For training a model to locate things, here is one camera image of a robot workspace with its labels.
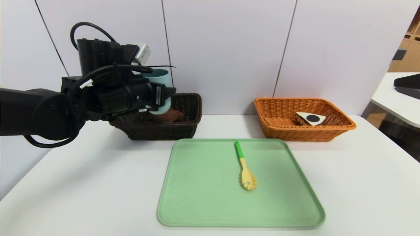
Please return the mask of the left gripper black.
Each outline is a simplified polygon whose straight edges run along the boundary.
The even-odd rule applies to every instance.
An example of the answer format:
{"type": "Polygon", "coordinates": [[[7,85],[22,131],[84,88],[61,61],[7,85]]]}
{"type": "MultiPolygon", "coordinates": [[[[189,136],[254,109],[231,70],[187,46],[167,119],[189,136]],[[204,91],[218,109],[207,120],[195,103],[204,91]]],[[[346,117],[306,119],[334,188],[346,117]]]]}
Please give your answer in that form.
{"type": "Polygon", "coordinates": [[[130,107],[159,110],[165,105],[165,97],[171,97],[177,92],[175,87],[166,87],[164,84],[145,82],[127,86],[130,107]]]}

